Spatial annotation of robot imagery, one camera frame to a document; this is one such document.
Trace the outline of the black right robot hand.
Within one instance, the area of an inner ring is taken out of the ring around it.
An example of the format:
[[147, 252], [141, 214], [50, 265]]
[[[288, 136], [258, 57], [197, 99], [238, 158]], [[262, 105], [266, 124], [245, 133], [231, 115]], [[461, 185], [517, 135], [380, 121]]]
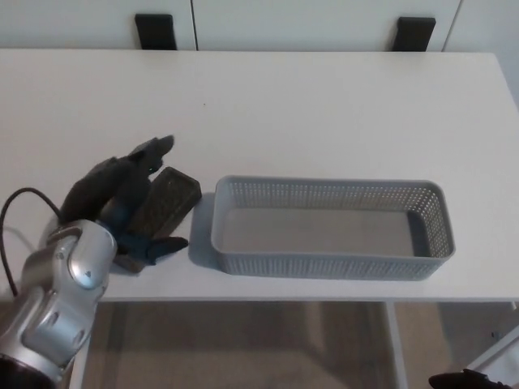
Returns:
[[478, 371], [463, 369], [456, 373], [442, 373], [431, 376], [429, 384], [434, 389], [512, 389], [502, 382], [491, 381]]

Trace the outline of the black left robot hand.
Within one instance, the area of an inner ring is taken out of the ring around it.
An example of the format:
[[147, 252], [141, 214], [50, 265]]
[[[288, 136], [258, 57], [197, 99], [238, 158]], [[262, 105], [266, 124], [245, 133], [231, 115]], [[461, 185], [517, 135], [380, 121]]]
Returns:
[[198, 202], [196, 180], [163, 166], [174, 146], [166, 135], [140, 144], [128, 155], [95, 165], [70, 189], [60, 207], [60, 223], [90, 220], [114, 236], [116, 262], [143, 268], [188, 247], [173, 231]]

